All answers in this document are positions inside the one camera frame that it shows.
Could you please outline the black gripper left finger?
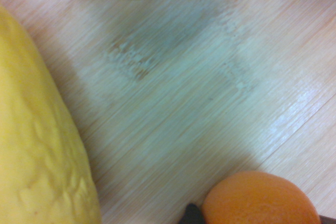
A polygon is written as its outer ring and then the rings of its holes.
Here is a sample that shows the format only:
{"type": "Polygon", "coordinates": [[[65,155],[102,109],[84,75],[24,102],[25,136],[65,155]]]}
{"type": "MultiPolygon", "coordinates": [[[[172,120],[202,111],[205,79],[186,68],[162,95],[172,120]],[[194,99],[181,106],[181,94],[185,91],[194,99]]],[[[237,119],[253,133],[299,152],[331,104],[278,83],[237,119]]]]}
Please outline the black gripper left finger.
{"type": "Polygon", "coordinates": [[[201,210],[193,203],[186,206],[180,224],[206,224],[201,210]]]}

